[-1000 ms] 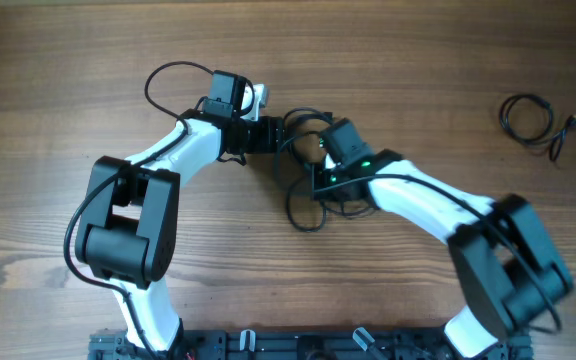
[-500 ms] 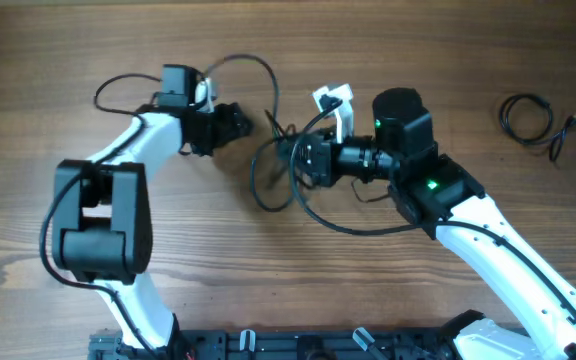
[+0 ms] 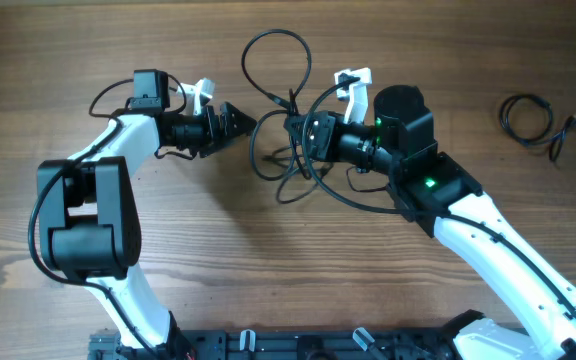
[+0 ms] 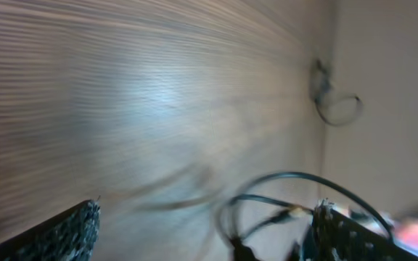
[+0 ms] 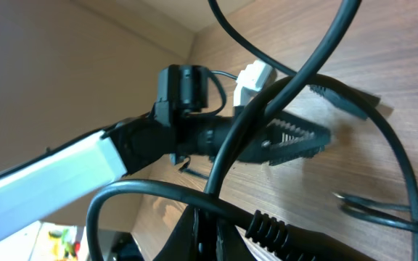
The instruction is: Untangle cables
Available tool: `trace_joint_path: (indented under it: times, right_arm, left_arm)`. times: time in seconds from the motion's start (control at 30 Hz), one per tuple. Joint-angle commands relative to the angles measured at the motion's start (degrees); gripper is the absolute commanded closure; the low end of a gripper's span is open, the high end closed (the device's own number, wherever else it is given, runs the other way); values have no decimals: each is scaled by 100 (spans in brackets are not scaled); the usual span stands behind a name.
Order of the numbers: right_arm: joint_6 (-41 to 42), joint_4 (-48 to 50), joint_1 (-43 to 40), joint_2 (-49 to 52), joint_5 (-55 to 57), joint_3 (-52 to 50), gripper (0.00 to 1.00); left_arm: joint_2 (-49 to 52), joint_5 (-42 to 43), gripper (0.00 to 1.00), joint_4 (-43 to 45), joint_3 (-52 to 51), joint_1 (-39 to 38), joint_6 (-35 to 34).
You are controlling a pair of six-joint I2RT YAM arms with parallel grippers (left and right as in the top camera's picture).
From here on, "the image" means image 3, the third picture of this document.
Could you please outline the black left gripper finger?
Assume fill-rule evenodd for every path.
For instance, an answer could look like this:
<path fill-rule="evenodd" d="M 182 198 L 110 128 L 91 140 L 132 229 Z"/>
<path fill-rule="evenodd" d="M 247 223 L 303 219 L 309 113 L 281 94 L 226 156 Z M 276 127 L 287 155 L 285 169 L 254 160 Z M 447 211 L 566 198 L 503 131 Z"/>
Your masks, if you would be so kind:
<path fill-rule="evenodd" d="M 220 139 L 213 139 L 209 144 L 203 146 L 199 150 L 199 156 L 201 158 L 206 158 L 211 156 L 221 150 L 234 145 L 236 142 L 242 140 L 245 137 L 244 134 L 239 134 L 238 136 L 226 136 Z"/>
<path fill-rule="evenodd" d="M 257 121 L 240 111 L 229 102 L 220 106 L 220 121 L 224 136 L 250 135 L 257 125 Z"/>

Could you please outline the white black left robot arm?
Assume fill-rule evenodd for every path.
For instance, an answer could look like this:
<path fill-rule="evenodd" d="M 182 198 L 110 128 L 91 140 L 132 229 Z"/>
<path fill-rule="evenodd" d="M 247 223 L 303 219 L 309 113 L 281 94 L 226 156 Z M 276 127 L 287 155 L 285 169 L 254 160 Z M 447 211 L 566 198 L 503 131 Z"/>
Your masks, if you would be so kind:
<path fill-rule="evenodd" d="M 30 256 L 48 278 L 82 287 L 102 304 L 118 329 L 112 354 L 193 359 L 195 348 L 138 263 L 142 233 L 131 177 L 151 156 L 208 157 L 251 134 L 256 121 L 228 102 L 214 109 L 208 79 L 186 85 L 144 69 L 127 82 L 132 96 L 105 115 L 108 126 L 90 145 L 38 167 Z"/>

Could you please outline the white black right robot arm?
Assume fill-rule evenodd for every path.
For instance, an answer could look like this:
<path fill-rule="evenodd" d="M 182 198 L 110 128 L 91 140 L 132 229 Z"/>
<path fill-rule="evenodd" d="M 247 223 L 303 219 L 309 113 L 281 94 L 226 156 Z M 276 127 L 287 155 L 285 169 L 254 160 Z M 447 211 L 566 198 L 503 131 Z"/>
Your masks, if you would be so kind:
<path fill-rule="evenodd" d="M 420 90 L 395 85 L 374 99 L 375 123 L 313 106 L 284 127 L 313 161 L 346 162 L 387 176 L 391 213 L 417 223 L 467 262 L 524 330 L 498 328 L 476 311 L 446 326 L 460 359 L 576 359 L 576 287 L 505 220 L 463 167 L 439 151 Z"/>

